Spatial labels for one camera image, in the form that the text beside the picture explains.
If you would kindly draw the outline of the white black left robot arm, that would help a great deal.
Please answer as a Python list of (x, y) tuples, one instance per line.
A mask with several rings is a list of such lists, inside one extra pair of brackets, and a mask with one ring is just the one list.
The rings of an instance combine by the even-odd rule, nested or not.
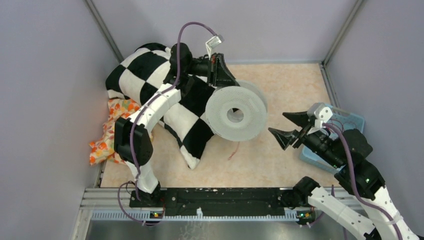
[(187, 131), (177, 132), (168, 121), (165, 126), (198, 162), (213, 136), (202, 119), (206, 102), (215, 87), (236, 86), (237, 82), (222, 53), (194, 58), (184, 43), (170, 48), (160, 43), (142, 45), (112, 72), (116, 81), (107, 79), (107, 89), (129, 97), (130, 89), (122, 86), (126, 73), (138, 80), (136, 89), (141, 108), (115, 122), (114, 150), (131, 169), (136, 198), (154, 207), (160, 202), (161, 194), (160, 183), (149, 163), (153, 154), (150, 140), (153, 127), (165, 120), (170, 109), (181, 106), (178, 114), (190, 121)]

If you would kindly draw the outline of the grey plastic cable spool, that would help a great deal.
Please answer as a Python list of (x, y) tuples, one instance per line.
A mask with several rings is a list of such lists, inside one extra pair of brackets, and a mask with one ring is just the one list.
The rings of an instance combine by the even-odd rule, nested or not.
[(205, 120), (212, 132), (232, 142), (249, 141), (266, 127), (268, 103), (259, 87), (246, 80), (238, 86), (218, 87), (205, 106)]

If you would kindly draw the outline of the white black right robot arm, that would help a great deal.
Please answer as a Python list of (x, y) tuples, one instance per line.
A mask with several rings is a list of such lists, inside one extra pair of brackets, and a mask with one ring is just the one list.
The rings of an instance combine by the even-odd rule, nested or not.
[(304, 146), (335, 168), (334, 178), (364, 209), (360, 214), (329, 194), (312, 178), (303, 177), (285, 202), (287, 207), (314, 207), (358, 240), (419, 240), (393, 203), (380, 171), (368, 161), (373, 148), (361, 130), (342, 121), (337, 108), (324, 106), (284, 117), (298, 126), (292, 131), (270, 128), (282, 149)]

